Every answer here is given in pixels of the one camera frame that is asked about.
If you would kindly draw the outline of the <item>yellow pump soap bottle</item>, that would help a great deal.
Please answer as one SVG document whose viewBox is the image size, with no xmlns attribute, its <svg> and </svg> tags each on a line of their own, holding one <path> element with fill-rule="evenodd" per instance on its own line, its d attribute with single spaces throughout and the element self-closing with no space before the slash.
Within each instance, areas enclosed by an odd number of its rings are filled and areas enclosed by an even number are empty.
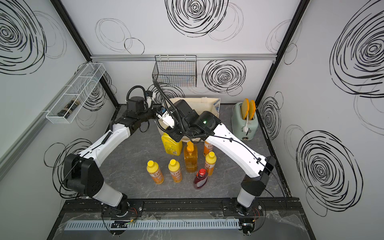
<svg viewBox="0 0 384 240">
<path fill-rule="evenodd" d="M 183 149 L 182 142 L 176 142 L 167 133 L 163 133 L 161 138 L 167 154 L 174 155 L 174 156 L 181 155 L 181 152 Z"/>
</svg>

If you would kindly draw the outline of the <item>amber dish soap bottle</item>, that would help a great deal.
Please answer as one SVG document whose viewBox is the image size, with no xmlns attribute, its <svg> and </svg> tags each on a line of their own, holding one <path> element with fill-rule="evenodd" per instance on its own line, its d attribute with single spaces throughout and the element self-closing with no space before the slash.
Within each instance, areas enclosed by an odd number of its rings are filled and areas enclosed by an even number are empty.
<svg viewBox="0 0 384 240">
<path fill-rule="evenodd" d="M 196 172 L 198 168 L 198 149 L 191 141 L 188 141 L 184 147 L 184 159 L 187 172 Z"/>
</svg>

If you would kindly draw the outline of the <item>cream canvas shopping bag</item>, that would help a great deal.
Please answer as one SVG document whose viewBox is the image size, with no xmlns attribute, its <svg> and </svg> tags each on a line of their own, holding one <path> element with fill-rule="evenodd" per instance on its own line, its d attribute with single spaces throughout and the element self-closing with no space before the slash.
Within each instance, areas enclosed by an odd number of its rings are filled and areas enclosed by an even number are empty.
<svg viewBox="0 0 384 240">
<path fill-rule="evenodd" d="M 208 111 L 219 118 L 220 98 L 172 98 L 170 100 L 173 104 L 178 100 L 185 100 L 198 115 L 201 115 L 204 111 Z"/>
</svg>

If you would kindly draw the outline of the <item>orange bottle yellow cap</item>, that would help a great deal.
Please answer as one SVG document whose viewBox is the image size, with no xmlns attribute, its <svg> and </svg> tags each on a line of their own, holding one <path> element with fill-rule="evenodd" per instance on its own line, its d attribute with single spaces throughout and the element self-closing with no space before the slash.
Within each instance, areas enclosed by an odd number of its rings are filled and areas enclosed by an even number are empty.
<svg viewBox="0 0 384 240">
<path fill-rule="evenodd" d="M 148 161 L 147 162 L 147 172 L 150 174 L 151 178 L 154 180 L 154 182 L 159 185 L 164 182 L 164 176 L 163 173 L 159 167 L 159 164 L 155 161 Z"/>
<path fill-rule="evenodd" d="M 204 156 L 208 155 L 212 151 L 213 151 L 213 145 L 208 143 L 207 141 L 205 141 L 204 142 Z"/>
<path fill-rule="evenodd" d="M 208 176 L 211 176 L 215 169 L 215 164 L 217 162 L 217 156 L 214 152 L 209 152 L 206 155 L 205 169 L 208 173 Z"/>
<path fill-rule="evenodd" d="M 168 168 L 173 178 L 173 181 L 175 183 L 180 183 L 183 179 L 180 163 L 177 160 L 172 159 L 169 162 Z"/>
</svg>

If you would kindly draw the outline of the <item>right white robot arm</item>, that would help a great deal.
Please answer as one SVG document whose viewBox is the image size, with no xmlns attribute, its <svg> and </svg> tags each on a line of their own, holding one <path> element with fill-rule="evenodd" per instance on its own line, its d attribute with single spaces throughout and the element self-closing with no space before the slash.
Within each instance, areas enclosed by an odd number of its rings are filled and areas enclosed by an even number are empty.
<svg viewBox="0 0 384 240">
<path fill-rule="evenodd" d="M 156 79 L 153 79 L 153 84 L 162 97 L 163 106 L 158 110 L 155 121 L 163 132 L 176 142 L 180 142 L 184 137 L 193 143 L 199 140 L 206 141 L 243 169 L 246 176 L 241 182 L 236 207 L 238 212 L 247 214 L 252 208 L 254 199 L 265 190 L 276 165 L 276 159 L 256 153 L 231 133 L 211 112 L 204 111 L 198 114 L 185 100 L 172 103 Z"/>
</svg>

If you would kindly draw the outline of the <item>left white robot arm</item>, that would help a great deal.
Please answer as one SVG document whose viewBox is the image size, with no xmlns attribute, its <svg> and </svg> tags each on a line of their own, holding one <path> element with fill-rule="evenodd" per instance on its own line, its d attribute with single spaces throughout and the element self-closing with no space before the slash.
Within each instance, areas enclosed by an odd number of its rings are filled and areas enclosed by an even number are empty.
<svg viewBox="0 0 384 240">
<path fill-rule="evenodd" d="M 130 91 L 135 89 L 141 89 L 144 95 L 127 95 L 126 111 L 118 120 L 111 122 L 109 130 L 100 139 L 78 154 L 65 157 L 64 180 L 61 184 L 62 187 L 110 206 L 121 215 L 129 209 L 128 198 L 105 182 L 100 167 L 116 147 L 140 129 L 142 123 L 156 118 L 153 92 L 142 86 L 134 86 Z"/>
</svg>

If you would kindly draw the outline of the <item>red liquid bottle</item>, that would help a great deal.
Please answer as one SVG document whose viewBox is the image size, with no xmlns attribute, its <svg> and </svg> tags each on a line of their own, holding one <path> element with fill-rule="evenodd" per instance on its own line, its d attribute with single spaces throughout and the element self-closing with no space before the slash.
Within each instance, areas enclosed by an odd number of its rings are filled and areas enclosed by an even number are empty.
<svg viewBox="0 0 384 240">
<path fill-rule="evenodd" d="M 194 188 L 200 189 L 202 188 L 208 180 L 208 173 L 205 169 L 198 170 L 196 177 L 194 179 Z"/>
</svg>

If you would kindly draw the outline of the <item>yellow toast slice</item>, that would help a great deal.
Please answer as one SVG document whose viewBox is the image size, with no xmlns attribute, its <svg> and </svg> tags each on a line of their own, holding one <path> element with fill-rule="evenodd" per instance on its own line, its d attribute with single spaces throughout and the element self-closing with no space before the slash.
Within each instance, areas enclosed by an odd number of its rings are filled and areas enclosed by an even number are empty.
<svg viewBox="0 0 384 240">
<path fill-rule="evenodd" d="M 249 99 L 245 98 L 241 105 L 241 115 L 243 120 L 247 119 L 249 115 L 249 109 L 250 109 L 250 101 Z"/>
</svg>

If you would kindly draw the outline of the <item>orange toast slice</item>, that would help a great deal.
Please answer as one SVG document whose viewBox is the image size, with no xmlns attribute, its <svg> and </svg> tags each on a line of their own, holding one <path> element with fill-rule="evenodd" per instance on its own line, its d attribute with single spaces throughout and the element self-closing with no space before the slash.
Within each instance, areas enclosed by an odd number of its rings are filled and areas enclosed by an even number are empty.
<svg viewBox="0 0 384 240">
<path fill-rule="evenodd" d="M 256 113 L 256 103 L 254 100 L 250 101 L 250 108 L 249 108 L 249 120 L 253 120 L 255 118 Z"/>
</svg>

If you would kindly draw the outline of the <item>dark bottle in shelf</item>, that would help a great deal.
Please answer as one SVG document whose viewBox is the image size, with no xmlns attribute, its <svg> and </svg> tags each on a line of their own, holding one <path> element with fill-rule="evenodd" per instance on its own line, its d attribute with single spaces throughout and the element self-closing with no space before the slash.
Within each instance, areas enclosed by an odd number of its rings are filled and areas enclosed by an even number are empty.
<svg viewBox="0 0 384 240">
<path fill-rule="evenodd" d="M 71 100 L 61 111 L 57 113 L 57 116 L 67 119 L 79 105 L 79 100 Z"/>
</svg>

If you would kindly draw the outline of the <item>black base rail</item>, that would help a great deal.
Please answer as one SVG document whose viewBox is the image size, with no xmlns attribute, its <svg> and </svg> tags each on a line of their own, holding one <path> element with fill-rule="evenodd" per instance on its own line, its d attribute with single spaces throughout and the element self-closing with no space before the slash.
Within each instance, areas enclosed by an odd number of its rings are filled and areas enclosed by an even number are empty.
<svg viewBox="0 0 384 240">
<path fill-rule="evenodd" d="M 103 213 L 109 218 L 137 218 L 149 213 L 212 212 L 225 217 L 263 216 L 267 211 L 279 211 L 288 214 L 292 211 L 302 213 L 303 207 L 298 198 L 258 198 L 248 210 L 242 209 L 236 198 L 211 199 L 129 199 L 124 214 L 118 214 L 111 207 L 96 200 L 76 199 L 66 201 L 59 216 L 66 213 Z"/>
</svg>

